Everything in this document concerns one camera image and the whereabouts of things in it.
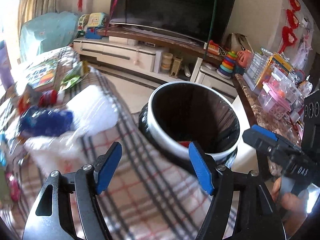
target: light blue cloth cover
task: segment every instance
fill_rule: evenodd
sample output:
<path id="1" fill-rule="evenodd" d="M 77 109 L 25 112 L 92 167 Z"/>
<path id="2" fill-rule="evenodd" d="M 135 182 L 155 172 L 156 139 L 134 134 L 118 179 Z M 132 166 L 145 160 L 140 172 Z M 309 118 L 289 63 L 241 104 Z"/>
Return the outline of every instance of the light blue cloth cover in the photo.
<path id="1" fill-rule="evenodd" d="M 77 34 L 79 17 L 70 12 L 47 13 L 26 22 L 20 34 L 20 60 L 70 44 Z"/>

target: metal screw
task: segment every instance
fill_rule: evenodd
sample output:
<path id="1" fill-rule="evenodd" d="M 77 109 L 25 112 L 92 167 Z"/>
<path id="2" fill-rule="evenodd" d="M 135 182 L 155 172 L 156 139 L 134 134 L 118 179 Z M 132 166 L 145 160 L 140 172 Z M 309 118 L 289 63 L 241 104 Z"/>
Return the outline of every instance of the metal screw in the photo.
<path id="1" fill-rule="evenodd" d="M 226 167 L 225 165 L 223 165 L 223 164 L 218 165 L 218 170 L 219 170 L 219 171 L 225 171 L 226 168 L 227 168 L 227 167 Z"/>
<path id="2" fill-rule="evenodd" d="M 259 175 L 259 172 L 257 171 L 250 171 L 251 176 L 257 177 Z"/>
<path id="3" fill-rule="evenodd" d="M 51 172 L 51 177 L 57 177 L 58 176 L 58 174 L 59 174 L 59 171 L 53 171 L 53 172 Z"/>
<path id="4" fill-rule="evenodd" d="M 89 171 L 89 170 L 91 170 L 91 168 L 92 168 L 91 164 L 86 164 L 85 166 L 83 166 L 82 169 L 84 169 L 85 171 Z"/>

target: blue gripper pad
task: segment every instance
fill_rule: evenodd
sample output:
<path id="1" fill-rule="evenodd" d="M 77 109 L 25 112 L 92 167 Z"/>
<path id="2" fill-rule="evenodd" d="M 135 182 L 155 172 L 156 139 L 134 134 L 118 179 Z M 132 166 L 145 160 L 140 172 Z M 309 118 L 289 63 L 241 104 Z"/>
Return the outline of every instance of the blue gripper pad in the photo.
<path id="1" fill-rule="evenodd" d="M 259 132 L 259 133 L 262 133 L 263 135 L 268 136 L 269 138 L 271 138 L 271 139 L 273 139 L 275 141 L 278 140 L 278 137 L 273 132 L 270 132 L 269 130 L 264 129 L 261 126 L 258 126 L 256 124 L 254 124 L 251 127 L 251 129 L 253 129 L 253 130 L 255 130 L 255 131 Z"/>
<path id="2" fill-rule="evenodd" d="M 97 158 L 97 161 L 94 164 L 94 177 L 98 195 L 109 186 L 121 156 L 122 146 L 120 143 L 114 142 L 106 154 L 100 155 Z"/>
<path id="3" fill-rule="evenodd" d="M 202 158 L 200 150 L 196 147 L 196 145 L 193 142 L 189 144 L 189 157 L 192 166 L 195 169 L 201 187 L 209 195 L 212 195 L 214 188 L 212 185 L 211 172 L 209 171 L 207 164 Z"/>

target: plaid tablecloth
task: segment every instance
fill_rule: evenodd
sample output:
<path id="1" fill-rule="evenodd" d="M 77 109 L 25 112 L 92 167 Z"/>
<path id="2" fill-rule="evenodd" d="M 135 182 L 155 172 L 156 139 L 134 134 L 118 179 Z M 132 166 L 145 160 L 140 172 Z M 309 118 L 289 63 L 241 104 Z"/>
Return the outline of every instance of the plaid tablecloth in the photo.
<path id="1" fill-rule="evenodd" d="M 65 47 L 37 56 L 33 65 L 52 57 L 59 60 L 59 79 L 72 68 L 73 63 L 79 61 L 78 54 L 70 47 Z M 111 97 L 119 113 L 115 127 L 87 139 L 80 139 L 85 156 L 83 164 L 93 163 L 97 156 L 106 153 L 114 141 L 120 142 L 123 148 L 121 161 L 108 189 L 98 196 L 112 237 L 121 240 L 195 239 L 208 211 L 211 197 L 201 189 L 196 177 L 168 162 L 144 138 L 127 105 L 107 78 L 91 68 L 82 82 L 67 90 L 63 105 L 59 107 L 63 108 L 89 85 L 99 86 L 105 96 Z M 13 111 L 13 106 L 6 95 L 0 103 L 0 124 L 4 124 Z M 7 129 L 11 122 L 12 120 L 9 120 L 4 129 Z M 78 168 L 72 167 L 68 172 Z M 20 200 L 12 207 L 0 210 L 0 216 L 18 237 L 22 236 L 30 208 L 48 176 L 41 170 L 31 157 L 14 168 L 21 189 Z M 77 235 L 85 238 L 73 195 L 71 205 Z M 235 214 L 232 209 L 225 237 L 232 234 Z"/>

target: black television screen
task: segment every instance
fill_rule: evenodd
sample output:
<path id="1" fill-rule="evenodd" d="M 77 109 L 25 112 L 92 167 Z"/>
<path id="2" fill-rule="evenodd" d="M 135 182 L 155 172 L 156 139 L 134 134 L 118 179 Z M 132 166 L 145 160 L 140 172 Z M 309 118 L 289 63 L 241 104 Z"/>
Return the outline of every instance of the black television screen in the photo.
<path id="1" fill-rule="evenodd" d="M 211 36 L 216 43 L 225 33 L 234 1 L 217 0 Z M 213 4 L 214 0 L 118 0 L 110 22 L 150 26 L 207 41 Z"/>

